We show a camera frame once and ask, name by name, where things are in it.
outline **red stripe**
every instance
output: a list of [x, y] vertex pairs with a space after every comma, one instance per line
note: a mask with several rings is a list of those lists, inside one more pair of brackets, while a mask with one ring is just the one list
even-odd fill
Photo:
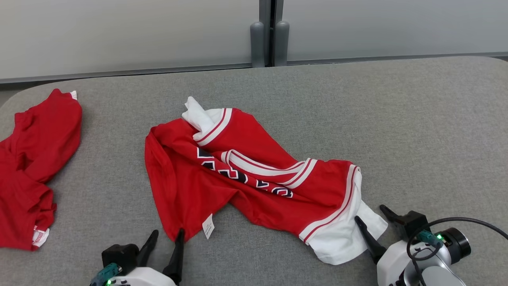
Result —
[[300, 164], [298, 164], [298, 165], [296, 165], [296, 166], [294, 166], [294, 167], [292, 167], [292, 168], [289, 168], [289, 169], [284, 169], [284, 170], [283, 170], [283, 169], [277, 169], [277, 168], [274, 168], [274, 167], [267, 168], [267, 167], [264, 167], [264, 166], [260, 166], [260, 165], [257, 165], [256, 163], [252, 163], [252, 162], [250, 162], [250, 161], [247, 161], [247, 160], [243, 159], [240, 155], [238, 155], [238, 154], [236, 154], [236, 153], [235, 153], [235, 155], [236, 155], [239, 159], [241, 159], [241, 160], [242, 160], [242, 161], [244, 161], [244, 162], [247, 162], [247, 163], [248, 163], [248, 164], [250, 164], [250, 165], [254, 165], [254, 166], [259, 167], [259, 168], [261, 168], [261, 169], [270, 170], [270, 171], [290, 171], [290, 170], [293, 170], [293, 169], [296, 169], [296, 168], [300, 167], [302, 164], [304, 164], [304, 163], [305, 163], [305, 162], [301, 162]]
[[208, 133], [205, 137], [203, 137], [203, 138], [199, 139], [199, 140], [198, 140], [198, 141], [196, 141], [196, 142], [201, 142], [201, 141], [205, 140], [205, 139], [206, 139], [206, 137], [208, 137], [210, 134], [212, 134], [212, 133], [213, 133], [213, 132], [217, 129], [217, 127], [219, 127], [219, 126], [221, 125], [221, 123], [224, 121], [224, 118], [225, 118], [225, 117], [226, 117], [226, 109], [224, 108], [224, 111], [223, 111], [223, 117], [220, 119], [219, 124], [217, 124], [217, 125], [216, 125], [213, 129], [212, 129], [212, 131], [210, 131], [210, 132], [209, 132], [209, 133]]
[[230, 162], [229, 162], [229, 156], [231, 155], [231, 150], [229, 150], [227, 153], [226, 153], [226, 164], [229, 165]]
[[331, 223], [332, 221], [334, 221], [337, 217], [339, 217], [339, 215], [341, 215], [347, 208], [347, 206], [349, 205], [350, 201], [351, 201], [351, 197], [353, 196], [353, 179], [355, 177], [355, 171], [356, 169], [358, 168], [358, 166], [356, 166], [354, 169], [353, 169], [353, 175], [351, 176], [351, 190], [350, 190], [350, 195], [349, 197], [347, 198], [347, 203], [346, 205], [344, 206], [344, 209], [338, 213], [334, 218], [332, 218], [329, 222], [327, 223], [323, 223], [322, 225], [318, 225], [316, 226], [306, 237], [305, 239], [303, 240], [303, 242], [307, 242], [307, 239], [320, 227], [324, 226], [324, 225], [327, 225], [329, 223]]

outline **white tag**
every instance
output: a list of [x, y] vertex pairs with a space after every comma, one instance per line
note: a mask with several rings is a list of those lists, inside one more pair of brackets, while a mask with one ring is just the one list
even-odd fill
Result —
[[78, 93], [76, 91], [71, 91], [72, 99], [78, 100]]
[[212, 221], [212, 215], [213, 214], [210, 214], [210, 216], [203, 222], [203, 231], [205, 232], [206, 239], [210, 238], [212, 231], [215, 229]]
[[37, 247], [41, 247], [46, 242], [49, 236], [49, 228], [44, 232], [37, 229], [37, 226], [34, 227], [34, 236], [32, 237], [32, 245]]

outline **black cable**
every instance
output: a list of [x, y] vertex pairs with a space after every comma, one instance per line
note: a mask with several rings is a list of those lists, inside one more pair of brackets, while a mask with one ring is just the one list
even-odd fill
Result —
[[423, 276], [422, 276], [422, 271], [420, 269], [420, 267], [418, 267], [418, 263], [417, 261], [423, 261], [423, 260], [427, 260], [429, 258], [432, 258], [434, 257], [438, 252], [439, 252], [439, 249], [441, 247], [437, 247], [431, 254], [425, 256], [425, 257], [422, 257], [422, 258], [418, 258], [418, 257], [415, 257], [413, 254], [411, 254], [411, 242], [416, 238], [416, 236], [421, 232], [423, 231], [424, 229], [428, 228], [428, 227], [431, 227], [433, 225], [436, 225], [436, 224], [440, 224], [440, 223], [443, 223], [443, 222], [448, 222], [448, 221], [468, 221], [468, 222], [474, 222], [474, 223], [477, 223], [477, 224], [481, 224], [483, 226], [486, 226], [494, 231], [496, 231], [497, 233], [499, 233], [500, 235], [502, 235], [504, 238], [506, 238], [508, 240], [508, 234], [506, 234], [504, 231], [502, 231], [501, 229], [499, 229], [498, 227], [495, 227], [493, 225], [491, 225], [490, 223], [488, 222], [485, 222], [485, 221], [482, 221], [482, 220], [479, 220], [479, 219], [475, 219], [475, 218], [469, 218], [469, 217], [447, 217], [447, 218], [441, 218], [441, 219], [437, 219], [435, 221], [432, 221], [432, 222], [429, 222], [427, 224], [424, 224], [423, 226], [421, 226], [419, 229], [417, 229], [407, 240], [407, 247], [406, 247], [406, 252], [407, 252], [407, 256], [409, 256], [409, 258], [411, 258], [412, 262], [413, 262], [413, 265], [415, 266], [415, 270], [416, 272], [418, 273], [418, 278], [422, 284], [422, 286], [427, 286], [425, 284], [425, 282], [423, 281]]

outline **gray bracket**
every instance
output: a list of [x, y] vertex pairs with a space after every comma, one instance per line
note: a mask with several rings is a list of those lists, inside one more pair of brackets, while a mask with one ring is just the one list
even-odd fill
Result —
[[259, 0], [259, 22], [263, 23], [265, 29], [265, 35], [263, 39], [264, 43], [264, 53], [265, 53], [265, 65], [270, 63], [270, 59], [268, 58], [270, 52], [270, 17], [272, 15], [271, 7], [272, 1], [276, 0]]
[[265, 67], [265, 27], [261, 22], [250, 25], [250, 61], [253, 68]]
[[276, 67], [288, 65], [289, 23], [280, 21], [275, 25], [275, 40], [273, 42], [273, 65]]

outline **gray fabric surface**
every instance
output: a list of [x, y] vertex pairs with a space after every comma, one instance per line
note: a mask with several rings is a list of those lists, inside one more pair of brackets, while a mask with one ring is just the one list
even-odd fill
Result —
[[[54, 88], [78, 91], [81, 146], [51, 181], [58, 203], [36, 252], [0, 249], [1, 285], [88, 285], [112, 244], [142, 245], [162, 231], [144, 166], [149, 128], [180, 117], [188, 96], [205, 109], [253, 114], [298, 160], [347, 159], [362, 168], [363, 200], [429, 220], [484, 219], [508, 231], [508, 64], [439, 58], [338, 65], [93, 78], [25, 90], [0, 109], [0, 138], [13, 115]], [[288, 233], [250, 224], [227, 205], [210, 240], [185, 245], [182, 285], [376, 285], [363, 253], [331, 266]], [[481, 226], [448, 223], [469, 238], [453, 266], [468, 285], [505, 284], [507, 241]], [[384, 245], [397, 241], [389, 227]], [[164, 232], [149, 265], [162, 271], [173, 243]]]

